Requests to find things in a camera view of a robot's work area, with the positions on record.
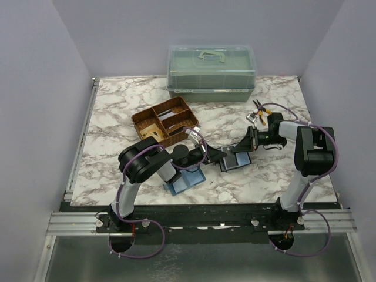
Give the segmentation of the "black leather card holder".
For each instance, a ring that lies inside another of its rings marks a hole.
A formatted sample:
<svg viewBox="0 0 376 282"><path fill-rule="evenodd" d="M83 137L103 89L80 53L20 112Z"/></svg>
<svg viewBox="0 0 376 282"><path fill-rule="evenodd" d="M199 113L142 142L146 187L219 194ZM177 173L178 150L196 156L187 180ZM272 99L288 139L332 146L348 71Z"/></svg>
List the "black leather card holder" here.
<svg viewBox="0 0 376 282"><path fill-rule="evenodd" d="M244 166L251 165L251 159L247 152L234 153L232 149L236 146L236 143L223 146L220 150L227 154L226 157L220 159L219 165L222 172L228 172L230 170L238 169Z"/></svg>

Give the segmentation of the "dark credit card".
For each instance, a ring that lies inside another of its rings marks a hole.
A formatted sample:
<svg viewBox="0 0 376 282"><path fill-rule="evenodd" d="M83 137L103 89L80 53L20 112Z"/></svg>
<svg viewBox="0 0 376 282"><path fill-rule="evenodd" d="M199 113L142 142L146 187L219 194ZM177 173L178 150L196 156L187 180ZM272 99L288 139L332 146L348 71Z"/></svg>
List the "dark credit card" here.
<svg viewBox="0 0 376 282"><path fill-rule="evenodd" d="M184 131L184 126L181 126L181 127L177 128L177 129L171 131L169 133L169 136L174 136L174 135L176 135L176 134L178 134L178 133L180 133L182 131Z"/></svg>

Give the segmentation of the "brown wicker divided tray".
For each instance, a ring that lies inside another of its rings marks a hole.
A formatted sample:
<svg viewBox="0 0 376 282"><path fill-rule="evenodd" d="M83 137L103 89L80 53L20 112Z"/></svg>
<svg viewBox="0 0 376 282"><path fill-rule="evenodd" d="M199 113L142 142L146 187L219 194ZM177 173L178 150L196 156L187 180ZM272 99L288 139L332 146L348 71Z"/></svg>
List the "brown wicker divided tray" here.
<svg viewBox="0 0 376 282"><path fill-rule="evenodd" d="M166 110L172 110L175 115L165 120L159 120L157 115ZM132 122L137 134L141 139L143 139L140 134L142 129L150 126L153 123L157 124L164 135L164 140L160 142L164 147L170 147L187 139L187 134L184 131L174 136L169 136L171 131L181 126L195 127L199 125L199 120L197 119L196 115L181 96L171 98L160 104L135 113L132 115Z"/></svg>

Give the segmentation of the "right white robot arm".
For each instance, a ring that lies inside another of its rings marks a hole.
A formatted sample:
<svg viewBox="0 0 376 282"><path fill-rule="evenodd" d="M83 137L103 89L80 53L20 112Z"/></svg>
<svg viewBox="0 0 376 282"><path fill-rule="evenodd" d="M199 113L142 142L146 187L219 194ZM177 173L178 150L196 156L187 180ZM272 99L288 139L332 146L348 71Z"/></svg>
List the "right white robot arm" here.
<svg viewBox="0 0 376 282"><path fill-rule="evenodd" d="M288 140L295 144L295 173L287 190L275 203L275 211L270 216L271 225L284 230L291 224L291 216L301 213L302 205L314 182L329 175L338 163L338 147L334 129L284 120L281 113L272 113L267 118L268 130L260 131L252 126L246 135L235 145L232 152L253 152L260 146L282 145Z"/></svg>

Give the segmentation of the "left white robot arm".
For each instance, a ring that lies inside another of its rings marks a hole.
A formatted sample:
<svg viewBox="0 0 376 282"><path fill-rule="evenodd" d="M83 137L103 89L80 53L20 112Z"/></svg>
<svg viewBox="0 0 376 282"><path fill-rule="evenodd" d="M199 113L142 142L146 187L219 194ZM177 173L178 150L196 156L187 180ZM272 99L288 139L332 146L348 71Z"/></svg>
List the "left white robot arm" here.
<svg viewBox="0 0 376 282"><path fill-rule="evenodd" d="M110 225L118 232L129 228L130 215L142 183L157 174L167 186L177 189L192 187L200 174L200 165L219 162L227 154L200 142L193 150L176 145L169 153L155 138L129 146L119 157L119 170L123 175L116 197L111 204Z"/></svg>

